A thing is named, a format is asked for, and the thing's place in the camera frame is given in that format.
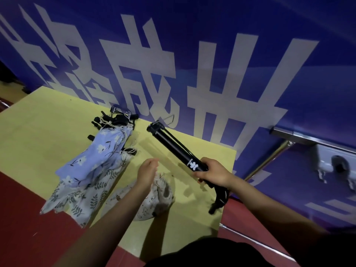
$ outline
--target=person's right hand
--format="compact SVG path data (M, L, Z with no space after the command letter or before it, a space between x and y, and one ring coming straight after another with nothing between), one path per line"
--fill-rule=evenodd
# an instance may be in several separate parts
M194 172L193 175L199 179L210 181L213 184L230 189L235 176L215 159L203 157L201 161L207 164L207 172Z

